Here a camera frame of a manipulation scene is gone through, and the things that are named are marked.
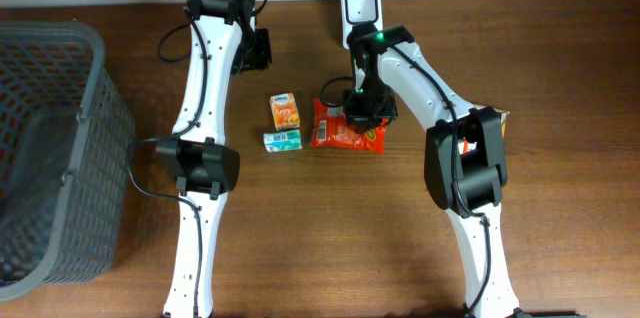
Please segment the red snack bag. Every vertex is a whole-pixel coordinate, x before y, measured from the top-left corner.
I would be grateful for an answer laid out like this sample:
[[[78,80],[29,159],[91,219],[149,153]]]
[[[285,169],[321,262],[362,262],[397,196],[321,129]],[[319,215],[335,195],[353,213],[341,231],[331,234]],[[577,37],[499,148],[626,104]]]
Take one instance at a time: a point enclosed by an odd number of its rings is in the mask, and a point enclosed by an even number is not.
[[[314,104],[313,148],[334,147],[349,150],[366,150],[378,154],[384,152],[385,127],[377,127],[365,133],[357,133],[347,123],[342,107],[329,107],[319,98]]]

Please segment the orange Kleenex tissue pack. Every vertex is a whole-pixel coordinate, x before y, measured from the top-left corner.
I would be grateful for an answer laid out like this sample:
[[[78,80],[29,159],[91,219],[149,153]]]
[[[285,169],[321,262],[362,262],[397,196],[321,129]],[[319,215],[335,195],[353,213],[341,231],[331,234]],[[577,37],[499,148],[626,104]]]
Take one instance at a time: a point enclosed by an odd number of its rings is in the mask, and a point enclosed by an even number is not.
[[[277,131],[300,127],[300,115],[292,93],[271,96],[269,103]]]

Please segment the green tissue pack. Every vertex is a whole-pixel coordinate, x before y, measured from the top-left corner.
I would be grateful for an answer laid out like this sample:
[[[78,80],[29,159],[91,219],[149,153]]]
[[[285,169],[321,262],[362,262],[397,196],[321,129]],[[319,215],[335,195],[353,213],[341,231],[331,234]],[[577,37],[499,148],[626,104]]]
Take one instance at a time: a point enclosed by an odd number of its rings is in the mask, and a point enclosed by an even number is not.
[[[301,133],[298,129],[277,133],[265,133],[263,143],[268,152],[285,152],[302,149]]]

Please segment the yellow wet wipes pack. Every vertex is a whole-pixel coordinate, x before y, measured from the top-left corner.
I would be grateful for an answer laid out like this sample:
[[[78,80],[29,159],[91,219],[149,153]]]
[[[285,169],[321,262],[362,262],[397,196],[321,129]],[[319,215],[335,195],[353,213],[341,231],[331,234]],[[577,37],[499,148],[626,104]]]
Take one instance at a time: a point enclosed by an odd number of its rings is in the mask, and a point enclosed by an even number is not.
[[[480,104],[476,104],[473,103],[473,107],[480,110],[486,107],[492,108],[499,116],[500,121],[501,121],[501,134],[502,134],[502,138],[504,139],[505,134],[506,134],[506,126],[507,126],[507,118],[510,114],[510,111],[507,110],[503,110],[500,108],[495,108],[495,107],[491,107],[491,106],[485,106],[485,105],[480,105]]]

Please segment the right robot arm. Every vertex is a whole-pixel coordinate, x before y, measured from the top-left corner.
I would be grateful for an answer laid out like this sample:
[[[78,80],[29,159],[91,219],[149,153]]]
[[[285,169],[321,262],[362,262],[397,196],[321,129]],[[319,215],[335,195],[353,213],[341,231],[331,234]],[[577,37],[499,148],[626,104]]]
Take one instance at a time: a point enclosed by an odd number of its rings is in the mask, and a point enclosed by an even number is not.
[[[396,117],[402,99],[425,132],[424,181],[454,228],[465,274],[468,317],[515,317],[501,236],[502,189],[508,181],[501,117],[457,95],[422,57],[403,26],[352,26],[346,38],[354,88],[347,122],[360,132]]]

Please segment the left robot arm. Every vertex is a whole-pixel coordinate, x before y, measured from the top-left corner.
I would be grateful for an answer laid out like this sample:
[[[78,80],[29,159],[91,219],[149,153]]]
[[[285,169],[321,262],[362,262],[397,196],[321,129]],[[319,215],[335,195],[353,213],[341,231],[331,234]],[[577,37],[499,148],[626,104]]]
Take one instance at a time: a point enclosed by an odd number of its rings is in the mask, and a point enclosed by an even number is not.
[[[175,182],[180,225],[170,292],[163,316],[209,317],[221,215],[235,188],[240,155],[226,144],[225,108],[231,79],[264,70],[269,33],[256,25],[256,0],[186,0],[191,34],[183,102],[169,137],[155,147]]]

